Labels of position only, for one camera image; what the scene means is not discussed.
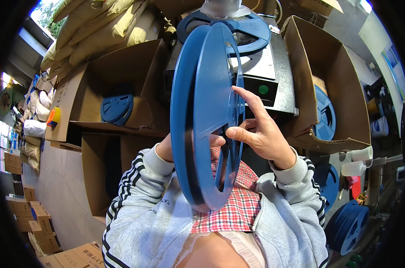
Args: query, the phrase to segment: window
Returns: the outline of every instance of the window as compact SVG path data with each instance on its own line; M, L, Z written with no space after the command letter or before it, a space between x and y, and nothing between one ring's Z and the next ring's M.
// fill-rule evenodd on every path
M8 136L12 131L12 127L0 121L0 172L10 174L4 169L4 152L7 151Z

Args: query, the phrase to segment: floor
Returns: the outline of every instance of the floor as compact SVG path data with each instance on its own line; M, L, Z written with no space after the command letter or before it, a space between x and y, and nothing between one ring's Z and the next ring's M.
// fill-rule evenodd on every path
M344 13L333 9L323 29L341 40L366 62L373 61L371 52L359 36L368 14L359 5L354 6L348 0L338 0L338 3Z
M80 153L50 147L46 141L40 175L23 164L22 182L34 186L38 200L52 216L63 250L92 241L101 243L105 225L90 213Z

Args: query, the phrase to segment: gray hoodie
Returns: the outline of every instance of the gray hoodie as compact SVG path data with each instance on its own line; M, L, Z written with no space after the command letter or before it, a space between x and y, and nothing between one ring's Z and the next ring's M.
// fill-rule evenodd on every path
M160 158L155 147L137 154L107 211L106 267L173 267L190 234L195 211L172 173L174 164ZM269 267L325 267L325 199L313 180L313 163L296 157L296 164L287 170L270 163L273 173L257 181L261 208L252 229Z

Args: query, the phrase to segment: white bucket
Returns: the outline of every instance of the white bucket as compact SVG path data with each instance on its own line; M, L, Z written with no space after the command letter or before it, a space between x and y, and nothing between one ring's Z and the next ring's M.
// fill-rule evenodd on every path
M371 136L373 138L387 135L388 135L388 123L387 118L385 116L371 123Z

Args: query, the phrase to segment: reel spool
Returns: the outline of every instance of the reel spool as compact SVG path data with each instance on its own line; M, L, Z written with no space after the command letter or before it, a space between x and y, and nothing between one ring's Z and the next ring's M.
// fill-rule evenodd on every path
M101 103L101 121L123 126L130 118L134 107L132 94L107 97Z
M0 96L0 115L5 116L12 108L13 90L6 88L1 92Z
M339 176L331 164L323 164L314 170L314 181L320 186L320 195L326 198L325 213L331 209L339 191Z
M171 142L184 196L198 211L219 210L227 201L241 159L242 142L226 137L228 127L244 120L244 100L231 90L243 86L239 56L237 77L230 51L239 55L223 23L202 25L190 33L178 57L171 94ZM215 176L210 135L225 137Z
M236 19L213 19L197 10L186 16L177 26L177 37L180 42L184 43L189 36L187 28L193 21L200 21L208 23L210 26L215 25L218 22L225 24L232 33L242 33L246 36L256 39L253 43L238 46L238 52L241 56L256 53L259 50L264 49L271 40L271 31L268 25L254 13L236 18ZM228 48L228 53L234 55L236 51L232 48Z
M350 253L364 233L368 217L369 208L359 206L355 199L343 205L326 226L326 243L343 256Z
M331 141L335 135L336 129L336 116L334 106L328 96L317 86L317 118L319 123L313 126L313 132L317 138L325 141Z

